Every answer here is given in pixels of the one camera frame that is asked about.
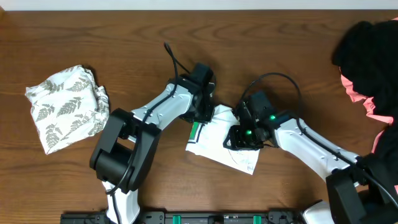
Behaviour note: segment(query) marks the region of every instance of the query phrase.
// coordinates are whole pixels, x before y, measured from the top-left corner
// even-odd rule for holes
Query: cable
[[[113,203],[113,210],[114,210],[114,213],[116,214],[116,219],[118,221],[118,224],[121,224],[122,222],[120,221],[118,206],[116,205],[116,197],[114,196],[114,193],[111,194],[111,197],[112,197],[112,203]]]
[[[161,105],[164,101],[166,101],[167,99],[169,99],[170,97],[172,97],[172,96],[174,95],[174,93],[175,93],[175,90],[177,89],[177,80],[178,80],[177,59],[175,59],[174,54],[173,54],[173,52],[172,52],[172,49],[170,48],[170,45],[169,45],[168,43],[164,42],[164,47],[165,47],[167,53],[169,53],[169,55],[171,56],[171,58],[172,58],[172,60],[173,60],[174,73],[175,73],[174,88],[173,88],[173,90],[170,92],[169,95],[167,95],[165,98],[163,98],[162,100],[160,100],[159,102],[157,102],[153,107],[149,108],[149,109],[146,111],[145,116],[144,116],[144,118],[142,119],[142,122],[141,122],[140,127],[139,127],[140,130],[142,130],[142,128],[144,127],[144,124],[145,124],[146,120],[148,119],[149,115],[153,112],[153,110],[154,110],[156,107],[158,107],[159,105]],[[178,64],[179,64],[186,72],[189,73],[189,71],[188,71],[185,67],[183,67],[179,62],[178,62]],[[138,145],[139,145],[139,143],[140,143],[140,141],[141,141],[141,137],[142,137],[142,132],[140,132],[139,135],[138,135],[137,138],[136,138],[136,143],[135,143],[135,145],[134,145],[134,150],[135,150],[135,151],[136,151],[137,148],[138,148]],[[128,174],[128,173],[130,172],[130,170],[132,169],[132,163],[133,163],[133,162],[134,162],[134,159],[132,158],[132,154],[131,154],[131,155],[130,155],[130,158],[129,158],[128,165],[127,165],[127,168],[126,168],[126,170],[124,171],[124,174],[123,174],[122,178],[120,179],[119,183],[116,184],[111,190],[109,190],[109,191],[106,192],[107,195],[111,195],[111,196],[112,196],[112,200],[113,200],[113,209],[114,209],[114,211],[115,211],[115,213],[116,213],[116,218],[119,216],[119,213],[118,213],[118,208],[116,207],[116,198],[115,198],[114,194],[115,194],[116,190],[117,190],[118,188],[120,188],[121,184],[122,184],[122,183],[124,182],[124,180],[126,179],[127,174]]]
[[[365,170],[363,170],[362,168],[360,168],[357,164],[355,164],[354,162],[350,161],[349,159],[345,158],[345,156],[341,155],[339,152],[335,152],[334,150],[328,148],[327,146],[325,146],[324,144],[322,144],[321,142],[319,142],[318,140],[316,140],[314,137],[312,137],[311,135],[309,135],[309,133],[307,133],[306,129],[301,127],[300,124],[300,117],[302,117],[302,113],[303,113],[303,99],[302,99],[302,95],[301,95],[301,91],[299,86],[297,85],[297,83],[288,75],[285,75],[283,73],[279,73],[279,72],[270,72],[270,73],[266,73],[261,75],[257,80],[254,80],[243,92],[240,101],[243,101],[244,96],[246,95],[246,93],[249,91],[249,89],[256,84],[257,82],[261,81],[263,78],[268,77],[270,75],[277,75],[277,76],[281,76],[281,77],[285,77],[286,79],[288,79],[295,87],[295,89],[297,90],[297,95],[298,95],[298,119],[296,119],[297,122],[297,126],[299,128],[299,130],[306,136],[308,137],[311,141],[313,141],[315,144],[318,144],[320,147],[324,148],[326,151],[328,151],[330,154],[336,156],[336,158],[341,159],[342,161],[346,162],[347,164],[349,164],[351,167],[354,167],[355,169],[359,170],[359,172],[364,175],[365,178],[367,178],[370,182],[372,182],[373,184],[375,184],[376,186],[378,186],[384,193],[386,193],[386,195],[389,197],[391,203],[395,206],[396,209],[398,209],[398,203],[395,200],[395,198],[390,194],[390,192],[388,192],[388,190],[385,188],[385,186],[383,186],[380,181],[378,181],[375,177],[371,176],[370,174],[368,174]]]

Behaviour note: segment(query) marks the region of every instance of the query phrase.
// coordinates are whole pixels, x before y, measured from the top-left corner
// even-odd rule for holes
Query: white cloth
[[[260,150],[232,151],[223,146],[229,128],[236,124],[239,121],[232,114],[231,108],[216,106],[211,122],[193,125],[185,150],[253,175]]]
[[[89,69],[77,65],[27,87],[30,113],[46,154],[100,132],[109,118],[108,96]]]

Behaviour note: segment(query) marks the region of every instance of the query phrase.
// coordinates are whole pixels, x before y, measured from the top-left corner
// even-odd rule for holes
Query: patterned fabric
[[[30,113],[46,154],[102,131],[109,117],[104,87],[81,65],[27,87],[25,96],[32,103]]]

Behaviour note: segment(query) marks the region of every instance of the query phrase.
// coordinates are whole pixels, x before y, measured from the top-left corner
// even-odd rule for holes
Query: black cable
[[[140,130],[142,130],[142,128],[144,127],[144,124],[145,124],[146,120],[148,119],[148,117],[150,116],[150,114],[153,112],[153,110],[154,110],[156,107],[158,107],[159,105],[161,105],[164,101],[166,101],[167,99],[169,99],[170,97],[172,97],[172,96],[174,95],[174,93],[175,93],[175,90],[177,89],[177,80],[178,80],[177,60],[175,59],[174,54],[173,54],[172,49],[170,48],[169,44],[166,43],[166,42],[164,42],[164,47],[165,47],[167,53],[169,53],[169,55],[171,56],[171,58],[172,58],[172,60],[173,60],[174,73],[175,73],[174,88],[173,88],[173,90],[170,92],[169,95],[167,95],[165,98],[163,98],[162,100],[160,100],[159,102],[157,102],[153,107],[149,108],[149,109],[146,111],[145,116],[144,116],[144,118],[142,119],[142,122],[141,122],[140,127],[139,127]],[[180,65],[180,66],[181,66],[185,71],[187,71],[187,72],[189,73],[189,71],[188,71],[185,67],[183,67],[182,65]],[[136,143],[135,143],[135,145],[134,145],[134,151],[137,150],[138,145],[139,145],[139,143],[140,143],[140,141],[141,141],[141,137],[142,137],[142,132],[140,132],[139,135],[138,135],[137,138],[136,138]],[[134,161],[134,159],[132,158],[132,154],[131,154],[131,155],[130,155],[130,158],[129,158],[128,165],[127,165],[127,168],[126,168],[126,170],[124,171],[124,174],[123,174],[122,178],[120,179],[119,183],[116,184],[111,190],[109,190],[109,191],[106,192],[107,195],[111,195],[112,198],[113,198],[113,208],[114,208],[114,211],[115,211],[115,213],[116,213],[116,217],[118,217],[119,214],[118,214],[118,208],[116,207],[116,199],[115,199],[115,197],[114,197],[114,193],[116,192],[116,190],[117,190],[118,188],[120,188],[121,184],[122,184],[122,183],[124,182],[124,180],[126,179],[127,174],[128,174],[128,173],[130,172],[130,170],[132,169],[132,163],[133,163],[133,161]]]
[[[118,206],[116,205],[116,197],[114,196],[114,193],[111,194],[111,197],[112,197],[112,203],[113,203],[113,210],[114,210],[114,213],[116,214],[116,219],[118,221],[118,224],[121,224],[122,222],[120,221]]]
[[[388,190],[385,188],[385,186],[383,186],[380,181],[378,181],[375,177],[371,176],[370,174],[368,174],[365,170],[363,170],[362,168],[360,168],[357,164],[355,164],[354,162],[350,161],[349,159],[345,158],[345,156],[341,155],[339,152],[335,152],[334,150],[330,149],[329,147],[325,146],[324,144],[322,144],[321,142],[319,142],[318,140],[316,140],[314,137],[312,137],[311,135],[309,135],[309,133],[307,133],[306,129],[301,127],[300,124],[300,117],[302,117],[302,113],[303,113],[303,99],[302,99],[302,95],[301,95],[301,91],[299,86],[297,85],[297,83],[288,75],[285,75],[283,73],[279,73],[279,72],[270,72],[270,73],[266,73],[261,75],[257,80],[254,80],[243,92],[242,97],[240,99],[240,101],[242,101],[244,99],[244,96],[246,95],[246,93],[249,91],[250,87],[252,87],[254,84],[256,84],[257,82],[261,81],[263,78],[268,77],[270,75],[277,75],[277,76],[281,76],[281,77],[285,77],[286,79],[288,79],[295,87],[295,89],[297,90],[297,95],[298,95],[298,119],[296,119],[297,122],[297,126],[299,128],[299,130],[302,132],[302,134],[304,134],[306,137],[308,137],[311,141],[313,141],[315,144],[318,144],[320,147],[324,148],[326,151],[328,151],[330,154],[336,156],[336,158],[341,159],[342,161],[346,162],[347,164],[349,164],[350,166],[354,167],[355,169],[359,170],[360,173],[362,175],[364,175],[365,178],[367,178],[370,182],[372,182],[373,184],[375,184],[376,186],[378,186],[384,193],[386,193],[386,195],[389,197],[391,203],[395,206],[396,209],[398,209],[398,203],[395,200],[395,198],[390,194],[390,192],[388,192]]]

